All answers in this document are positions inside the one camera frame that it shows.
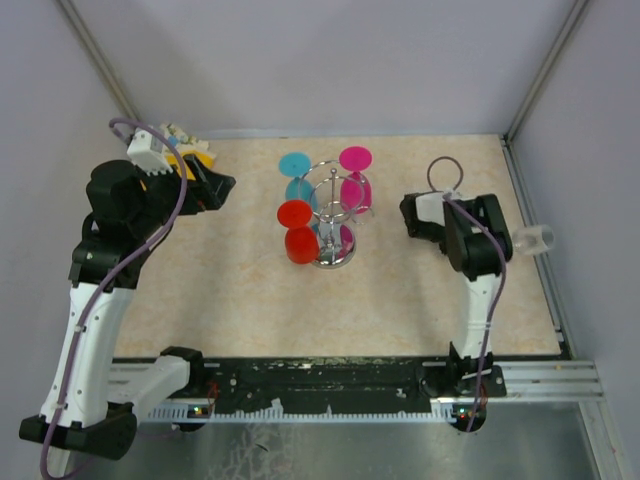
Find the pink plastic wine glass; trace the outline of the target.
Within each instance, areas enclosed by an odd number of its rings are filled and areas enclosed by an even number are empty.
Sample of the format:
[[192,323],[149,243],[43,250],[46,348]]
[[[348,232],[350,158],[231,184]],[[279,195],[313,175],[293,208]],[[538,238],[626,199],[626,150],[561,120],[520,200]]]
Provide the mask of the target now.
[[372,206],[372,187],[364,175],[371,166],[372,153],[363,146],[350,146],[339,155],[341,167],[349,172],[340,188],[340,201],[343,208],[361,214]]

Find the clear wine glass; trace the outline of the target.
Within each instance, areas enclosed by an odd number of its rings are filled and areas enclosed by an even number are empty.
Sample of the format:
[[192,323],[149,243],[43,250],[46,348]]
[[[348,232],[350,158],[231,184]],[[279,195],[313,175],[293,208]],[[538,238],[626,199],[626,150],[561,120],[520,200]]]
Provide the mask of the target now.
[[532,225],[519,228],[512,235],[515,252],[535,256],[550,251],[555,245],[555,234],[548,225]]

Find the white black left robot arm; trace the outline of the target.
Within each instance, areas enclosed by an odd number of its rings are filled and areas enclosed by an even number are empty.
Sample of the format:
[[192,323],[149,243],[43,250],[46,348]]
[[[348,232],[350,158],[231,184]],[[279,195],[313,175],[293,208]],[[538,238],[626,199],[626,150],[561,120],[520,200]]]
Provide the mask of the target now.
[[124,313],[152,249],[153,234],[166,236],[172,212],[218,210],[236,184],[233,177],[185,158],[178,169],[150,175],[127,160],[98,165],[86,187],[92,211],[72,254],[70,312],[51,390],[39,414],[22,420],[23,440],[109,460],[130,449],[140,422],[168,397],[201,394],[208,373],[200,351],[170,346],[127,387],[108,386]]

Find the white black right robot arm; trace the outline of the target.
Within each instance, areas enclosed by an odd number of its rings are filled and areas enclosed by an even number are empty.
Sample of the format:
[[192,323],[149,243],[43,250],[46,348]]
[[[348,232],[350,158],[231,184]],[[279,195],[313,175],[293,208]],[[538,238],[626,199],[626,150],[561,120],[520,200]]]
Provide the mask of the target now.
[[422,380],[435,395],[471,396],[493,369],[491,327],[506,283],[512,241],[494,194],[406,194],[399,205],[408,235],[437,245],[458,274],[460,323],[445,365]]

